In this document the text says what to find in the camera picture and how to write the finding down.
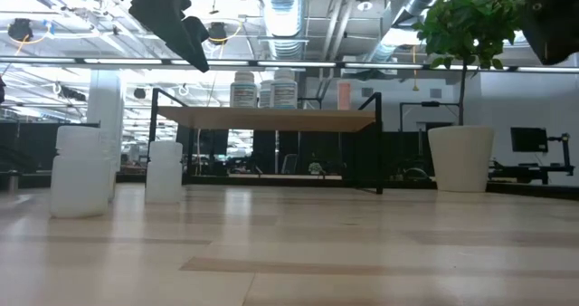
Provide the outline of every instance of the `floor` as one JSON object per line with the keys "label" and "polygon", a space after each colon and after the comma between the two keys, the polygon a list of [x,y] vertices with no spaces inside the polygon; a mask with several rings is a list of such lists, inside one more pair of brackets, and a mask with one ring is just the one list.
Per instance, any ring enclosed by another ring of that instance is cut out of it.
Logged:
{"label": "floor", "polygon": [[0,196],[0,305],[576,306],[579,204],[431,190],[190,186],[103,217]]}

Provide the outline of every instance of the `monitor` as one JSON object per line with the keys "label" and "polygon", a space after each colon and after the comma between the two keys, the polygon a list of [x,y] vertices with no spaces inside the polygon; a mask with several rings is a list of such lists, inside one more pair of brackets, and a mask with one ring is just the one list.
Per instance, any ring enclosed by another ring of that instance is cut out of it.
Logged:
{"label": "monitor", "polygon": [[513,152],[549,152],[545,129],[511,128]]}

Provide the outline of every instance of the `wooden shelf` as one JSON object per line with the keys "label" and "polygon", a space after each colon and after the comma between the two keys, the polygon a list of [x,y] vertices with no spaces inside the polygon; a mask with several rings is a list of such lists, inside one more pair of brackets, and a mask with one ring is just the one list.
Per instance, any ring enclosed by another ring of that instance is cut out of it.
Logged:
{"label": "wooden shelf", "polygon": [[373,111],[159,107],[158,114],[190,129],[357,132],[375,122]]}

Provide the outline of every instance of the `ceiling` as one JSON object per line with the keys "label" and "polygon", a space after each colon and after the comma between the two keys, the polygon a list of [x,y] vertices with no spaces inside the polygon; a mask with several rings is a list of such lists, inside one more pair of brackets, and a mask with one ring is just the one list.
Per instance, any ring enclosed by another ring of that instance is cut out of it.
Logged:
{"label": "ceiling", "polygon": [[[192,7],[185,14],[199,17],[209,26],[212,22],[224,22],[228,35],[233,37],[220,48],[205,43],[205,54],[212,59],[265,60],[269,59],[267,29],[259,0],[191,0]],[[348,0],[306,0],[304,22],[306,28],[300,39],[306,42],[304,58],[311,61],[322,59],[327,29],[330,27],[332,11],[341,5],[337,24],[346,22],[345,33],[339,47],[337,59],[344,56],[359,56],[372,51],[382,39],[384,31],[381,17],[385,8],[394,0],[370,0],[372,8],[359,11],[356,4],[346,17]],[[130,0],[0,0],[0,55],[61,56],[83,58],[179,58],[164,43],[140,25],[128,13]],[[33,42],[21,47],[7,35],[8,26],[15,18],[32,20]],[[332,45],[337,41],[336,32]],[[400,47],[394,53],[398,62],[428,62],[420,47],[413,52]],[[538,60],[527,46],[506,49],[501,56],[507,65],[536,65]],[[0,65],[7,70],[3,76],[7,84],[6,100],[11,102],[50,104],[51,107],[33,107],[20,115],[37,116],[41,112],[48,119],[82,121],[86,104],[59,98],[54,93],[54,83],[76,90],[88,96],[90,70],[82,68],[48,68],[26,65]],[[233,71],[192,70],[124,70],[127,84],[128,111],[125,124],[142,123],[148,127],[150,92],[153,87],[173,91],[176,96],[190,105],[229,105],[229,86],[233,82]],[[423,72],[421,77],[448,76]],[[412,77],[412,72],[396,75],[403,81]],[[271,72],[256,72],[257,81],[269,80]],[[136,99],[136,88],[147,90],[145,99]]]}

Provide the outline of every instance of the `wall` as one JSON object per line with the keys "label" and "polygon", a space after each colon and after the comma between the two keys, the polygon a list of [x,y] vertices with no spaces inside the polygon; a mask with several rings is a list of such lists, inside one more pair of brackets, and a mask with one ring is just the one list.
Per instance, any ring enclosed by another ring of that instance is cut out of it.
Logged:
{"label": "wall", "polygon": [[[558,66],[577,66],[577,56]],[[579,86],[573,74],[505,74],[480,75],[481,104],[466,106],[467,124],[483,124],[495,129],[493,157],[504,165],[518,163],[563,162],[561,143],[552,142],[549,153],[515,153],[510,128],[546,128],[549,136],[571,135],[572,165],[579,165]],[[579,186],[579,176],[552,174],[552,184]]]}
{"label": "wall", "polygon": [[[419,79],[417,86],[419,91],[413,91],[414,80],[410,79],[400,83],[398,80],[371,80],[357,81],[352,83],[352,109],[358,109],[367,98],[362,97],[363,88],[373,88],[374,91],[382,92],[383,122],[385,131],[397,131],[400,128],[399,105],[400,102],[423,102],[437,100],[439,102],[456,102],[454,86],[447,84],[444,79]],[[314,97],[318,89],[318,79],[308,78],[308,96]],[[430,89],[442,89],[442,99],[430,98]],[[337,108],[337,79],[334,79],[327,90],[323,109],[334,110]],[[367,107],[374,110],[374,104]],[[457,122],[458,110],[446,108],[422,108],[420,106],[404,107],[404,131],[416,131],[417,122]]]}

